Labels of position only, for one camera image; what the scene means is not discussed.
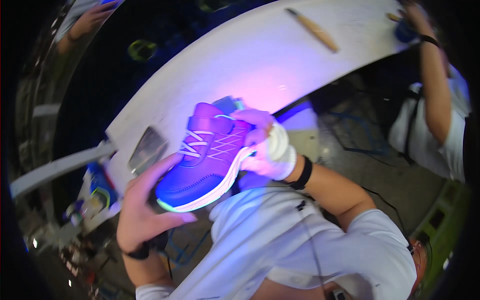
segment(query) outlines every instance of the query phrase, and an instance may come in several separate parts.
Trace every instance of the sneaker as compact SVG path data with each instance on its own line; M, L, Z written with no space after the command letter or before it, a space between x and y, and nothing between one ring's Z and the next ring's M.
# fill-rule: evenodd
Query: sneaker
M178 151L184 158L156 187L158 204L168 211L188 212L220 198L235 181L240 162L252 154L243 147L251 128L211 104L197 104Z

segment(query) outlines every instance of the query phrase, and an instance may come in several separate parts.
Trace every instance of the shoe upper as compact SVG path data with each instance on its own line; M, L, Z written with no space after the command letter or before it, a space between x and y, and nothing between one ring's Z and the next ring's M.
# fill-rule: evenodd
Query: shoe upper
M226 176L250 129L211 104L197 104L179 150L184 158L158 183L157 198L176 207L210 192Z

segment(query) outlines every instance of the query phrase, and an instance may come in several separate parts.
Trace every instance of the concrete floor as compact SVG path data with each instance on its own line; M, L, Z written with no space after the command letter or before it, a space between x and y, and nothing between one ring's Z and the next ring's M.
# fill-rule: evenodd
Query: concrete floor
M362 101L362 104L366 106L367 112L369 111L368 103L368 99ZM290 141L297 151L305 154L312 161L321 163L355 183L379 193L385 200L397 208L405 225L406 233L410 234L433 204L440 188L444 184L444 179L420 166L409 166L404 159L397 157L396 151L392 148L389 149L386 156L375 156L378 160L390 165L379 162L365 154L343 150L332 133L336 132L342 141L348 143L348 134L342 123L336 122L335 118L329 115L317 117L309 105L307 102L306 109L283 122L289 133ZM334 110L342 109L344 105L346 104L342 103ZM361 115L359 111L353 111L352 114ZM348 124L351 135L355 136L356 143L360 147L367 147L369 144L362 133L360 125L354 122L349 122ZM376 195L372 195L372 198L377 207L400 226L394 210L383 203ZM199 221L186 225L185 229L197 240L210 229L212 223L208 220L208 212L206 210L199 210L196 213ZM176 243L179 241L184 244L187 242L192 243L192 237L181 233L176 233L174 240ZM208 253L211 245L212 240L208 235L188 264L174 268L173 279L177 285L197 266ZM174 251L169 246L167 251L170 255L174 254ZM118 284L125 290L134 292L134 287L130 283L121 263L119 250L115 251L115 256L118 262L108 262L100 271L100 275L107 278L108 281Z

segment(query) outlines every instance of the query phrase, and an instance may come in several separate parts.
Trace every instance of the person's left hand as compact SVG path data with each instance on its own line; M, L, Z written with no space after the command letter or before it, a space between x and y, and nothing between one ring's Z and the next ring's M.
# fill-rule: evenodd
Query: person's left hand
M179 163L182 157L181 154L172 154L128 183L117 228L117 242L124 253L139 249L143 242L164 231L197 220L192 213L156 214L146 203L158 179Z

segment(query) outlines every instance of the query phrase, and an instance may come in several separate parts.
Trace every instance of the glove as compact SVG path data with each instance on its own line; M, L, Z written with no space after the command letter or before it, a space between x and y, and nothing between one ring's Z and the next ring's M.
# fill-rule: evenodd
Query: glove
M297 163L297 151L289 144L287 131L275 118L256 109L236 110L230 116L256 126L245 138L245 146L255 154L242 161L241 170L273 180L283 180L292 173Z

